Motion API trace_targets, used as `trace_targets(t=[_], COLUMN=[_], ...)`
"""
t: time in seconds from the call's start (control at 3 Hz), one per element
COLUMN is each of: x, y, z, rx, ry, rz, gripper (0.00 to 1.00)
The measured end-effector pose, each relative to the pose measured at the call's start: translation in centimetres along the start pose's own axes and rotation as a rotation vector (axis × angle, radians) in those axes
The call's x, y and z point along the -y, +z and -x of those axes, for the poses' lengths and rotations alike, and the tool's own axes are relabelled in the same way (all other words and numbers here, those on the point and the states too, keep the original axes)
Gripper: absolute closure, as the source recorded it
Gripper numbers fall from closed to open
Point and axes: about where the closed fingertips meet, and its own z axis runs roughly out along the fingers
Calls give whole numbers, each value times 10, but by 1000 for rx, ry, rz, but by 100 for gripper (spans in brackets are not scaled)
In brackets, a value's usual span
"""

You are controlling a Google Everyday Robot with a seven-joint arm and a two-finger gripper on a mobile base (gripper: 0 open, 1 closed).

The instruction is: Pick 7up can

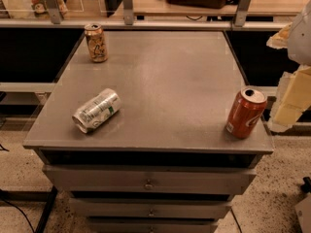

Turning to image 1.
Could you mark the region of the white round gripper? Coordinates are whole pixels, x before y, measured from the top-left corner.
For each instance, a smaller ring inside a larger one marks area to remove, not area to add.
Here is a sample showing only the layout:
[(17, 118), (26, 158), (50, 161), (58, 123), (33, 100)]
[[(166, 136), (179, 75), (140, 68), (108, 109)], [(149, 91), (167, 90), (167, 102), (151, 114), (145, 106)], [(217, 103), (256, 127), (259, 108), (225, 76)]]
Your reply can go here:
[(300, 64), (295, 72), (281, 77), (270, 111), (268, 127), (280, 133), (292, 128), (311, 107), (311, 0), (293, 23), (271, 36), (266, 45), (276, 50), (288, 48), (289, 59)]

